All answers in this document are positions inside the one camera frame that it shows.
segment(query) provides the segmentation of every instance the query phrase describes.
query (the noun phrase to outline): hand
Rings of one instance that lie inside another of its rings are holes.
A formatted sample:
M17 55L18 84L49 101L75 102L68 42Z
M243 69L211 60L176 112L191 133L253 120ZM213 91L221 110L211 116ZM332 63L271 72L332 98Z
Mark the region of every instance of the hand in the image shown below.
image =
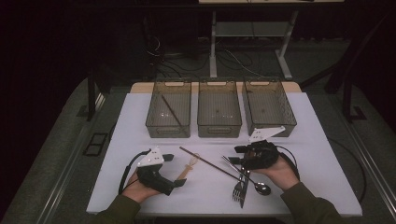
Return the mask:
M280 156L277 158L276 163L271 167L267 169L253 170L253 172L267 175L274 184L283 189L283 191L300 182L288 163Z
M137 203L142 203L147 198L160 194L155 189L148 188L144 186L137 178L137 173L134 171L134 174L128 180L128 187L122 192L122 195L136 201Z

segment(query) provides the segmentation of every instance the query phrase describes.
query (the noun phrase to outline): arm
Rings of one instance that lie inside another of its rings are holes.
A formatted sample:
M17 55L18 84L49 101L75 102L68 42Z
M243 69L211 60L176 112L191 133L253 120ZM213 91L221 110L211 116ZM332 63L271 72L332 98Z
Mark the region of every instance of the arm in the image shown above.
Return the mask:
M134 217L140 210L140 204L147 198L159 193L157 190L147 188L140 183L136 172L134 172L122 194L114 199L107 210L98 213L91 224L133 223Z
M282 200L289 208L296 224L343 224L346 223L335 210L332 203L315 197L299 181L288 163L281 157L267 169L255 170L267 175L284 193Z

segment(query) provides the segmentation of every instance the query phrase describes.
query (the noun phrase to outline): knife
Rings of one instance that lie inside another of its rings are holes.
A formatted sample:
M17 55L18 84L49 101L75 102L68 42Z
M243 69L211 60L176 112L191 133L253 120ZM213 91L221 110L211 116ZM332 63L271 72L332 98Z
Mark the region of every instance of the knife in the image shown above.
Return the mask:
M245 197L248 191L248 177L250 176L250 172L248 170L245 170L243 167L241 167L241 171L243 174L241 174L239 178L241 178L241 182L242 182L242 191L241 194L239 195L240 196L239 204L241 205L241 208L243 208L245 203Z

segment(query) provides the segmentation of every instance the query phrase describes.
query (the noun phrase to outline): utensil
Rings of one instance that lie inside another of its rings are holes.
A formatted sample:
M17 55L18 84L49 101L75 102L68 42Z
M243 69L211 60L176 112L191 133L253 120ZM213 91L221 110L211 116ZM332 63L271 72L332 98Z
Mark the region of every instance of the utensil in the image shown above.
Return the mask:
M168 101L166 100L166 98L161 94L161 97L163 98L163 102L166 104L166 106L168 107L169 111L171 112L172 116L175 118L178 126L180 127L180 129L183 131L184 134L186 134L186 136L190 136L189 133L186 132L186 130L184 130L183 125L181 124L180 120L177 118L175 111L172 109L172 107L169 105Z
M245 197L247 196L248 176L250 175L250 173L248 172L248 170L245 170L244 167L242 167L241 169L242 174L239 175L239 178L241 179L242 190L239 193L239 204L241 205L241 208L243 208L245 204Z
M178 176L177 179L185 179L187 173L192 170L192 166L195 165L195 163L198 162L198 158L196 158L195 156L191 157L189 164L186 164L186 168L184 168L184 171L181 172L181 174Z
M219 171L222 171L224 174L229 175L230 177L232 177L232 178L234 178L234 179L236 179L236 180L239 181L239 178L238 178L238 177L236 177L236 176L234 176L234 175L228 173L227 171L225 171L225 170L219 168L217 165L211 163L210 161L207 161L207 160L205 160L204 158L195 155L194 153L188 151L188 150L187 150L186 148L184 148L184 147L179 147L179 148L180 148L181 150L183 150L183 151L189 153L189 154L192 155L193 157L196 157L198 160L203 161L204 163L206 163L206 164L212 166L213 168L215 168L215 169L217 169L217 170L219 170Z
M228 160L227 157L222 156L222 158L233 168L235 169L236 172L238 172L240 175L245 176L250 182L252 182L254 184L254 189L262 194L262 195L269 195L271 193L271 189L268 185L261 183L261 182L254 182L248 175L245 175L241 170L239 170L234 164L232 164L230 162L230 160Z
M241 191L242 191L242 180L238 181L238 183L233 187L233 200L239 202L241 199Z

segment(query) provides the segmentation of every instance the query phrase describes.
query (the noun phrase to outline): black cable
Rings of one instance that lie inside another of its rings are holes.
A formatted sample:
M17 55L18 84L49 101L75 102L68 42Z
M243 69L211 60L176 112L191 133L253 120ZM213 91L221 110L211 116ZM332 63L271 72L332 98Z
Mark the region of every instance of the black cable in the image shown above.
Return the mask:
M178 67L178 68L180 68L181 70L184 70L184 71L195 72L195 71L199 71L199 70L203 69L203 68L205 67L205 65L206 65L206 63L207 63L207 61L208 61L208 59L209 59L209 56L207 55L207 56L206 56L206 59L205 59L205 61L204 61L204 64L202 64L201 66L199 66L199 67L197 67L197 68L189 68L189 69L184 68L184 67L181 67L180 65L178 65L178 64L176 64L176 63L173 63L173 62L170 62L170 61L168 61L168 60L164 60L164 62L165 62L165 63L171 63L172 65L174 65L174 66L176 66L176 67Z
M238 68L233 68L233 67L230 67L229 65L227 65L223 60L222 60L222 56L220 56L219 54L216 56L216 58L217 58L217 60L224 66L224 67L226 67L226 68L229 68L229 69L232 69L232 70L236 70L236 71L240 71L240 70L243 70L244 68L243 67L238 67Z
M226 52L226 54L227 54L231 59L227 59L227 58L225 58L224 56L221 56L221 55L219 54L220 52L223 52L223 51ZM218 51L218 53L216 54L216 56L223 57L224 60L226 60L226 61L228 61L228 62L230 62L230 63L238 64L238 65L243 65L243 66L251 66L251 65L253 65L253 60L251 59L250 56L248 56L245 52L239 52L239 53L245 55L245 57L248 59L248 63L242 63L242 61L241 61L240 59L238 59L238 61L239 61L240 63L239 63L239 62L236 62L236 61L235 61L236 56L233 55L229 50L227 50L227 49L224 48L223 46L221 46L221 48L219 48L219 51Z
M251 71L250 69L248 69L248 68L246 68L246 66L249 66L249 65L244 65L244 64L242 64L241 63L241 61L239 60L239 59L237 59L229 50L227 50L227 49L225 49L225 51L229 54L229 55L231 55L237 62L238 62L238 64L240 65L240 66L242 66L242 68L243 69L245 69L245 70L247 70L249 73L251 73L251 74L254 74L254 75L256 75L256 76L259 76L259 77L262 77L262 75L260 75L260 74L258 74L258 73L256 73L256 72L253 72L253 71Z
M361 168L361 175L362 175L362 178L363 178L363 190L362 190L361 196L359 197L359 203L361 203L363 201L363 199L364 199L364 196L365 196L366 190L367 190L367 177L366 177L366 173L364 172L364 168L361 165L361 162L358 160L358 158L356 158L356 156L352 153L352 151L350 151L350 149L348 149L347 147L345 147L344 145L342 145L341 143L339 143L338 141L336 141L336 140L334 140L334 139L332 139L330 137L327 137L327 138L329 140L331 140L332 142L334 142L339 147L342 147L343 149L345 149L346 152L348 152L352 156L352 158L355 160L355 162Z
M158 72L160 72L161 74L163 74L163 77L166 77L166 74L165 74L162 70L160 70L160 69L158 69L158 68L156 68L155 70L158 71Z
M163 64L163 63L159 63L158 65L164 66L164 67L167 67L167 68L172 69L173 71L175 71L175 72L177 73L177 75L178 75L179 77L181 77L181 74L180 74L175 68L173 68L173 67L171 67L171 66L169 66L169 65Z
M287 148L285 148L285 147L281 147L281 146L276 146L276 147L280 147L280 148L283 148L283 149L285 149L286 151L288 151L289 152L289 154L293 157L293 160L294 160L294 165L296 166L296 168L297 168L297 160L296 160L296 158L294 157L294 155L290 152L290 150L288 150Z
M138 180L139 180L139 178L137 178L136 180L134 180L134 181L132 181L131 183L127 184L127 185L125 186L125 188L123 188L122 192L124 192L126 188L128 188L129 186L131 186L134 182L136 182L136 181L138 181Z
M154 57L161 57L161 53L160 53L160 51L159 51L160 46L161 46L161 42L160 42L160 40L159 40L156 36L152 35L152 37L156 40L157 47L152 48L152 47L150 46L150 43L148 43L148 48L146 49L146 52L147 52L148 54L154 56Z
M186 76L194 76L194 77L198 77L199 78L199 76L195 75L194 73L183 73L183 72L181 72L180 74L183 75L183 76L186 75Z
M137 154L136 156L134 156L134 158L131 160L131 162L129 162L129 165L127 165L127 166L125 167L125 171L124 171L124 173L123 173L123 175L122 175L122 179L121 179L120 186L119 186L119 194L122 194L122 192L123 192L123 190L124 190L124 187L123 187L123 186L124 186L124 184L125 184L126 176L129 174L129 171L131 170L131 166L132 166L132 164L134 163L134 161L135 161L139 156L149 154L150 151L151 151L151 149L148 150L148 151L142 151L142 152L140 152L139 154Z
M208 49L208 48L204 48L204 49L198 49L198 51L200 51L200 54L203 54L203 53L209 53L210 51L209 51L210 49ZM165 59L165 60L167 60L167 59L169 59L169 60L176 60L176 59L190 59L191 58L191 56L189 56L189 55L187 55L187 54L185 54L185 53L173 53L173 54L164 54L163 55L163 58Z

